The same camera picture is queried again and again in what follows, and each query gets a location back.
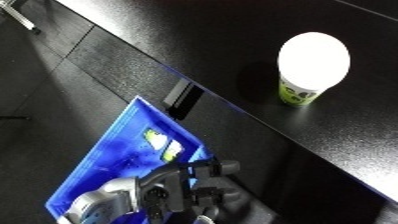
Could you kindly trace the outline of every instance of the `dark floor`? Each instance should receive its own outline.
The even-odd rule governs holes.
[[[128,102],[162,109],[179,77],[53,1],[18,5],[42,33],[0,16],[0,115],[33,118],[0,121],[0,220],[52,223],[45,201]],[[397,205],[211,94],[180,123],[239,160],[231,179],[291,223],[398,223]],[[234,223],[255,223],[242,210]]]

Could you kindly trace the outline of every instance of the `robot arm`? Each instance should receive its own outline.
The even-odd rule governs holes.
[[[233,189],[192,190],[189,179],[219,177],[239,169],[236,161],[203,160],[168,164],[142,179],[116,178],[98,190],[80,195],[57,222],[109,224],[122,215],[144,209],[149,223],[162,223],[167,212],[182,212],[193,206],[211,207],[238,199],[239,193]],[[196,223],[205,223],[204,220],[205,217],[198,218]]]

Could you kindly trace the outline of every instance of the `black table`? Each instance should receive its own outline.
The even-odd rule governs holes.
[[[398,23],[332,0],[58,0],[259,122],[398,201]],[[347,78],[312,105],[277,96],[276,58],[308,31],[350,51]]]

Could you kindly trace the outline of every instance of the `blue tray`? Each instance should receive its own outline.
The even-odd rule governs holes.
[[[148,130],[167,136],[165,144],[161,144],[164,146],[154,146],[148,141]],[[136,97],[50,197],[46,208],[58,219],[79,195],[96,190],[111,179],[147,175],[167,162],[165,151],[175,141],[184,148],[176,158],[179,162],[212,156],[196,137],[141,97]],[[145,214],[126,215],[113,223],[146,223]]]

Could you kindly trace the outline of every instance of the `white cup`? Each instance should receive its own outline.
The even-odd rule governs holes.
[[[309,32],[291,38],[282,46],[278,67],[281,99],[290,105],[304,106],[344,79],[350,55],[338,39]]]

